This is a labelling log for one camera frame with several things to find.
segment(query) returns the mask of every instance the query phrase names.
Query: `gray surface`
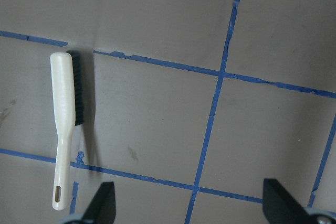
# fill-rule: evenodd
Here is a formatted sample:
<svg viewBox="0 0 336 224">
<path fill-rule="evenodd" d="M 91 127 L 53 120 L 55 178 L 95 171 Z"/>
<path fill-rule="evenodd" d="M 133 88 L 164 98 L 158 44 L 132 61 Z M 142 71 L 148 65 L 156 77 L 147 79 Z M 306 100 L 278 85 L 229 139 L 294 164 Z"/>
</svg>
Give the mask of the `gray surface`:
<svg viewBox="0 0 336 224">
<path fill-rule="evenodd" d="M 102 0 L 96 48 L 219 69 L 233 0 Z"/>
<path fill-rule="evenodd" d="M 261 198 L 262 180 L 277 178 L 306 206 L 335 110 L 334 99 L 225 80 L 201 186 Z"/>
<path fill-rule="evenodd" d="M 97 158 L 90 164 L 193 184 L 216 78 L 94 58 L 96 149 L 91 151 Z"/>
<path fill-rule="evenodd" d="M 267 224 L 262 205 L 252 202 L 199 193 L 191 224 L 257 223 Z"/>
<path fill-rule="evenodd" d="M 241 0 L 226 70 L 336 91 L 336 0 Z"/>
<path fill-rule="evenodd" d="M 233 0 L 0 0 L 0 30 L 69 42 L 0 37 L 0 148 L 56 156 L 49 56 L 82 52 L 85 123 L 71 159 L 194 184 L 216 77 L 92 51 L 121 51 L 218 70 Z M 335 91 L 335 0 L 241 0 L 227 71 Z M 224 80 L 202 187 L 261 197 L 275 177 L 307 205 L 336 100 Z M 336 211 L 332 146 L 315 207 Z M 43 223 L 54 164 L 0 154 L 0 222 Z M 118 223 L 183 223 L 191 191 L 71 169 L 83 212 L 114 180 Z M 261 204 L 198 193 L 191 223 L 265 223 Z"/>
</svg>

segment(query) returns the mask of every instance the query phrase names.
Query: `torn tape piece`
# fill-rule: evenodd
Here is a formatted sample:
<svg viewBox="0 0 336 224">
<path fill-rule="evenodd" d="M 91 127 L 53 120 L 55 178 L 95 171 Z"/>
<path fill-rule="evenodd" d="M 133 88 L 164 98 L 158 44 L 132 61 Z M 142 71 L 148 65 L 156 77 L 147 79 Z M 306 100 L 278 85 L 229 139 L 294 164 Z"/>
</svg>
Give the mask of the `torn tape piece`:
<svg viewBox="0 0 336 224">
<path fill-rule="evenodd" d="M 84 152 L 78 152 L 78 155 L 76 157 L 77 164 L 83 165 L 84 164 L 83 158 L 84 158 Z"/>
</svg>

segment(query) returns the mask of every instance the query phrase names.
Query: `hanging hole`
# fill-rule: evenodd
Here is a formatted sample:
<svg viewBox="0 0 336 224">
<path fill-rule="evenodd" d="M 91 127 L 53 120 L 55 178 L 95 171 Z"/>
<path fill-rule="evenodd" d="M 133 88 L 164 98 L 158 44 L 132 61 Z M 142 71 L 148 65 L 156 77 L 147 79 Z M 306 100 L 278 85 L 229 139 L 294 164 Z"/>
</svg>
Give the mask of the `hanging hole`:
<svg viewBox="0 0 336 224">
<path fill-rule="evenodd" d="M 61 201 L 61 187 L 60 186 L 56 186 L 55 201 L 56 202 L 60 202 Z"/>
</svg>

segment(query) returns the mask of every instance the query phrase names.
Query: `brush bristles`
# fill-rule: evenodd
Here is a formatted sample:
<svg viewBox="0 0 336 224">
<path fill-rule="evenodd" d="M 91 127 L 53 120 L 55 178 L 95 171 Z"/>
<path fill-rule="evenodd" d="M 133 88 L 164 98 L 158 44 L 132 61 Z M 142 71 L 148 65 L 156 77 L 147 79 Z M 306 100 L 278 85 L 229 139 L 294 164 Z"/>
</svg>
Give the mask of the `brush bristles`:
<svg viewBox="0 0 336 224">
<path fill-rule="evenodd" d="M 80 74 L 80 53 L 78 51 L 69 50 L 68 54 L 72 57 L 72 69 L 74 75 L 74 89 L 75 89 L 75 109 L 76 121 L 75 125 L 80 125 L 84 122 L 84 104 L 82 98 L 82 83 Z"/>
</svg>

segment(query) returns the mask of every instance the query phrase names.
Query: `blue tape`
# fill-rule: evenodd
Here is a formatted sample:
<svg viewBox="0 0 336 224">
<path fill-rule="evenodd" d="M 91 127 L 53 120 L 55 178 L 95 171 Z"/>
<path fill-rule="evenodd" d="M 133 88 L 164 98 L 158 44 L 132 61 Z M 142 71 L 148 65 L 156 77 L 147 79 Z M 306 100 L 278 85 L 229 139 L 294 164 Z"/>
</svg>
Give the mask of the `blue tape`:
<svg viewBox="0 0 336 224">
<path fill-rule="evenodd" d="M 250 201 L 250 202 L 255 202 L 255 203 L 260 203 L 260 204 L 263 203 L 263 199 L 245 196 L 241 194 L 233 194 L 233 193 L 228 193 L 226 191 L 219 191 L 219 190 L 214 190 L 214 189 L 209 189 L 209 188 L 204 188 L 204 187 L 200 187 L 199 190 L 200 192 L 206 193 L 206 194 L 219 195 L 219 196 L 224 196 L 227 198 L 239 199 L 243 201 Z"/>
<path fill-rule="evenodd" d="M 68 45 L 68 43 L 64 41 L 40 38 L 40 37 L 24 35 L 24 34 L 11 33 L 9 31 L 0 31 L 0 36 L 14 38 L 14 39 L 21 39 L 21 40 L 26 40 L 26 41 L 36 42 L 36 43 L 48 44 L 48 45 L 57 46 L 57 47 L 65 47 L 66 45 Z"/>
<path fill-rule="evenodd" d="M 174 62 L 165 61 L 165 60 L 157 60 L 157 59 L 152 59 L 152 58 L 139 56 L 139 55 L 126 56 L 122 52 L 114 51 L 114 52 L 108 53 L 108 52 L 99 52 L 99 51 L 94 50 L 93 53 L 113 56 L 113 57 L 127 59 L 127 60 L 135 60 L 135 61 L 140 61 L 144 63 L 154 64 L 154 65 L 159 65 L 159 66 L 164 66 L 164 67 L 169 67 L 169 68 L 177 68 L 177 69 L 182 69 L 182 70 L 191 71 L 191 72 L 203 73 L 203 74 L 208 74 L 210 76 L 218 76 L 219 74 L 218 71 L 212 70 L 212 69 L 199 68 L 195 66 L 174 63 Z"/>
<path fill-rule="evenodd" d="M 160 185 L 173 186 L 173 187 L 183 188 L 183 189 L 187 189 L 187 190 L 193 190 L 194 189 L 194 187 L 192 185 L 173 182 L 173 181 L 169 181 L 169 180 L 155 179 L 155 178 L 148 177 L 148 176 L 143 176 L 143 175 L 133 174 L 133 173 L 126 173 L 126 172 L 121 172 L 121 171 L 118 171 L 118 170 L 112 170 L 112 169 L 98 167 L 98 166 L 83 165 L 83 164 L 78 164 L 78 163 L 74 163 L 74 162 L 71 162 L 71 166 L 75 167 L 75 168 L 80 168 L 80 169 L 93 170 L 93 171 L 99 172 L 99 173 L 106 173 L 106 174 L 111 174 L 111 175 L 116 175 L 116 176 L 121 176 L 121 177 L 126 177 L 126 178 L 138 179 L 138 180 L 152 182 L 152 183 L 156 183 L 156 184 L 160 184 Z"/>
<path fill-rule="evenodd" d="M 205 157 L 206 157 L 206 153 L 207 153 L 207 150 L 208 150 L 211 131 L 212 131 L 212 128 L 213 128 L 215 113 L 216 113 L 216 109 L 217 109 L 217 105 L 218 105 L 218 99 L 219 99 L 219 95 L 221 94 L 220 92 L 221 92 L 221 89 L 222 89 L 222 86 L 223 86 L 223 81 L 224 81 L 224 77 L 225 77 L 226 62 L 227 62 L 227 58 L 228 58 L 228 54 L 229 54 L 229 52 L 228 52 L 229 51 L 229 44 L 230 44 L 230 41 L 232 39 L 233 31 L 234 31 L 234 28 L 235 28 L 239 2 L 240 2 L 240 0 L 234 0 L 234 4 L 233 4 L 233 7 L 232 7 L 232 11 L 231 11 L 229 27 L 228 27 L 228 30 L 227 30 L 227 35 L 226 35 L 224 50 L 223 50 L 223 55 L 222 55 L 222 63 L 220 64 L 220 70 L 219 70 L 219 74 L 218 74 L 216 90 L 215 90 L 215 94 L 214 94 L 213 100 L 212 100 L 212 105 L 211 105 L 209 118 L 208 118 L 208 124 L 207 124 L 207 127 L 206 127 L 204 142 L 203 142 L 202 151 L 201 151 L 201 156 L 199 157 L 200 159 L 199 159 L 199 162 L 198 162 L 197 172 L 196 172 L 196 176 L 195 176 L 194 191 L 193 191 L 195 197 L 197 196 L 197 191 L 196 190 L 198 190 L 198 187 L 199 187 L 199 184 L 200 184 L 200 181 L 201 181 L 201 176 L 202 176 L 202 172 L 203 172 Z M 186 218 L 185 218 L 185 224 L 189 224 L 191 214 L 193 212 L 194 203 L 192 202 L 192 200 L 194 201 L 195 199 L 193 199 L 193 197 L 192 197 L 191 200 L 190 200 L 187 215 L 186 215 Z"/>
<path fill-rule="evenodd" d="M 319 188 L 321 178 L 322 178 L 322 174 L 323 174 L 324 168 L 325 168 L 327 160 L 328 160 L 330 148 L 331 148 L 332 142 L 333 142 L 334 137 L 335 137 L 335 132 L 336 132 L 336 115 L 334 117 L 334 121 L 333 121 L 332 126 L 331 126 L 331 130 L 330 130 L 329 137 L 328 137 L 328 140 L 327 140 L 327 143 L 326 143 L 326 147 L 325 147 L 323 155 L 322 155 L 322 160 L 321 160 L 320 167 L 319 167 L 319 170 L 317 172 L 317 176 L 316 176 L 316 179 L 315 179 L 315 182 L 314 182 L 314 185 L 313 185 L 313 190 L 311 191 L 311 194 L 310 194 L 308 207 L 312 207 L 313 204 L 314 204 L 315 192 Z"/>
<path fill-rule="evenodd" d="M 193 213 L 196 196 L 197 196 L 197 190 L 194 190 L 191 194 L 191 198 L 190 198 L 190 201 L 189 201 L 187 215 L 186 215 L 185 221 L 184 221 L 185 224 L 190 223 L 191 214 Z"/>
<path fill-rule="evenodd" d="M 2 149 L 2 148 L 0 148 L 0 153 L 7 154 L 7 155 L 10 155 L 10 156 L 40 160 L 40 161 L 49 162 L 49 163 L 56 163 L 55 158 L 43 157 L 43 156 L 39 156 L 39 155 L 28 154 L 28 153 L 17 152 L 17 151 L 11 151 L 11 150 Z"/>
<path fill-rule="evenodd" d="M 78 182 L 74 181 L 73 182 L 73 188 L 72 188 L 72 201 L 70 204 L 70 215 L 75 213 L 75 208 L 76 208 L 76 200 L 77 200 L 77 192 L 78 192 Z"/>
<path fill-rule="evenodd" d="M 238 79 L 242 81 L 253 82 L 253 83 L 270 84 L 270 85 L 273 85 L 281 89 L 288 89 L 288 90 L 293 90 L 293 91 L 298 91 L 298 92 L 303 92 L 303 93 L 315 94 L 315 95 L 320 95 L 322 97 L 336 98 L 336 93 L 333 93 L 333 92 L 323 91 L 319 89 L 305 88 L 305 87 L 286 84 L 282 82 L 265 81 L 263 79 L 259 79 L 256 77 L 243 76 L 243 75 L 235 74 L 235 73 L 225 73 L 224 77 L 229 78 L 229 79 Z"/>
</svg>

